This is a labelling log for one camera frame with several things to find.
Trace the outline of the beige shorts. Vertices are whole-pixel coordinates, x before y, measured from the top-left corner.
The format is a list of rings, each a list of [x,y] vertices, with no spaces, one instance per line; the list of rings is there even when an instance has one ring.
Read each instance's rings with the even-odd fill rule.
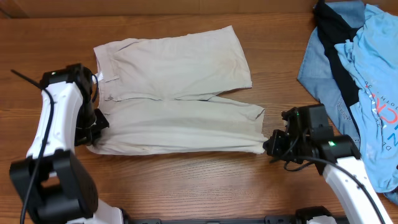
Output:
[[[180,37],[128,38],[94,52],[102,75],[99,108],[109,126],[91,152],[264,152],[264,108],[222,96],[252,87],[231,26]]]

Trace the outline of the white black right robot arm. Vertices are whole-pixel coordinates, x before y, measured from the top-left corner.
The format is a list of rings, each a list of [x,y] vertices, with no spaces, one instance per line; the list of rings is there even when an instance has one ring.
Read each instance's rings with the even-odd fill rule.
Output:
[[[295,107],[281,114],[286,129],[274,130],[263,144],[274,162],[315,165],[345,212],[335,218],[322,207],[298,210],[288,223],[391,223],[371,186],[359,149],[348,135],[336,136],[323,104]]]

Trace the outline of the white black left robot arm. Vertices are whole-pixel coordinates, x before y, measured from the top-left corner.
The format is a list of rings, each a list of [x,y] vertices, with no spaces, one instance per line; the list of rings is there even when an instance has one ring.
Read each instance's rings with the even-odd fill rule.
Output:
[[[10,179],[22,200],[20,222],[128,223],[128,214],[100,200],[75,147],[92,146],[109,127],[94,107],[99,81],[82,64],[45,72],[39,82],[17,72],[42,94],[42,111],[26,158],[13,162]]]

